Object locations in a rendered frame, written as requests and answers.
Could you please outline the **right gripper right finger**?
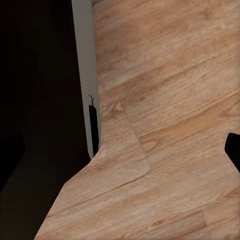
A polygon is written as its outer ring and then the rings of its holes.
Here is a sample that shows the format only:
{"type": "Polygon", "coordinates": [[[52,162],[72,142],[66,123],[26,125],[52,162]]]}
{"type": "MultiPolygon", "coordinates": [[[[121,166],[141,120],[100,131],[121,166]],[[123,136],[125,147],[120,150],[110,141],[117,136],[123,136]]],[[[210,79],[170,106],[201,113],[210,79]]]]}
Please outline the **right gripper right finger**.
{"type": "Polygon", "coordinates": [[[240,134],[229,133],[224,150],[240,172],[240,134]]]}

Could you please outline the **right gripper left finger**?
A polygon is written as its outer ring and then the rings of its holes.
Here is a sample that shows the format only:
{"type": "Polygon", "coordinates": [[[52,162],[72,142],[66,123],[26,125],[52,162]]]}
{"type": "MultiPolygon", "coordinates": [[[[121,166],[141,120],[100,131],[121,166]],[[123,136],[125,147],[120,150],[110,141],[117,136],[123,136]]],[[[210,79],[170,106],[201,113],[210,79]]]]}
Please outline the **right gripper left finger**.
{"type": "Polygon", "coordinates": [[[0,192],[26,152],[21,133],[0,138],[0,192]]]}

